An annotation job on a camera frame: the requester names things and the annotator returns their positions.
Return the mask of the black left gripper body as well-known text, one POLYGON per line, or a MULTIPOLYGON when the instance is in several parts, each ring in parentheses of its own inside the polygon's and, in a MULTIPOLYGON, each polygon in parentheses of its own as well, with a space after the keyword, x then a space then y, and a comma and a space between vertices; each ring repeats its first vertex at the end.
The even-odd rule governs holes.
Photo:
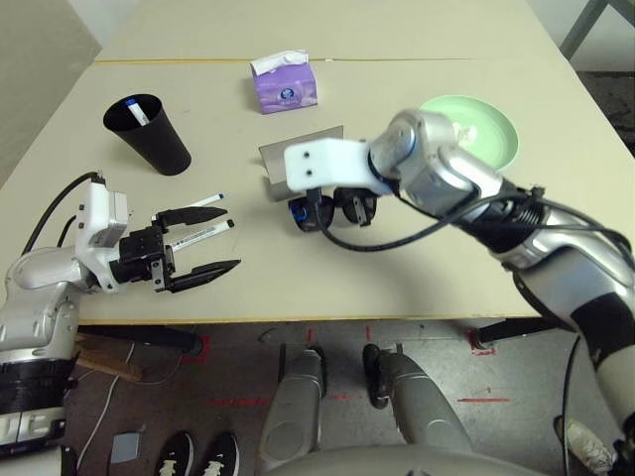
POLYGON ((172 288, 176 266, 173 250, 164 240, 167 231, 161 225, 151 225, 118 242, 119 257, 109 263, 118 284, 148 281, 156 292, 172 288))

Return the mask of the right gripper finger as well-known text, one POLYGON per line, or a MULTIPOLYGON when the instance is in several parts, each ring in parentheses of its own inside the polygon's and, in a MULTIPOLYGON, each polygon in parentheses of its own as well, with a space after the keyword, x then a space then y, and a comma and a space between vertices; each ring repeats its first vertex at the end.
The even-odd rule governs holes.
POLYGON ((360 227, 369 226, 373 218, 373 193, 355 190, 346 205, 346 217, 360 227))

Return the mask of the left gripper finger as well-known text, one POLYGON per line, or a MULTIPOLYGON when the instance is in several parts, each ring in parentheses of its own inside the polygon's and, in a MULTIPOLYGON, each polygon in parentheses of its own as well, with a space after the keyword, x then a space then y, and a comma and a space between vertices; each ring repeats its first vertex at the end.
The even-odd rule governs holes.
POLYGON ((213 206, 188 206, 159 212, 156 214, 156 222, 160 226, 194 225, 210 221, 226 213, 226 209, 213 206))
POLYGON ((188 274, 168 278, 165 281, 164 290, 170 293, 180 293, 206 285, 229 273, 240 263, 240 260, 226 260, 195 267, 188 274))

